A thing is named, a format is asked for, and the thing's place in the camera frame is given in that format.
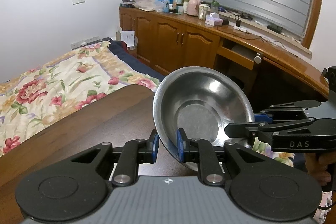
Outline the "person right hand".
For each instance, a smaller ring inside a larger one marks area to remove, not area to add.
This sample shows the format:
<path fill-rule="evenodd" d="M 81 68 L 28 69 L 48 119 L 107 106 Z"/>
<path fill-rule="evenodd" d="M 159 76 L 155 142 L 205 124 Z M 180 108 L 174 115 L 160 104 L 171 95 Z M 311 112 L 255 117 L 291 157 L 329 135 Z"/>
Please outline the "person right hand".
<path fill-rule="evenodd" d="M 327 165 L 320 164 L 315 153 L 305 153 L 304 158 L 308 174 L 315 178 L 321 186 L 326 186 L 331 180 Z"/>

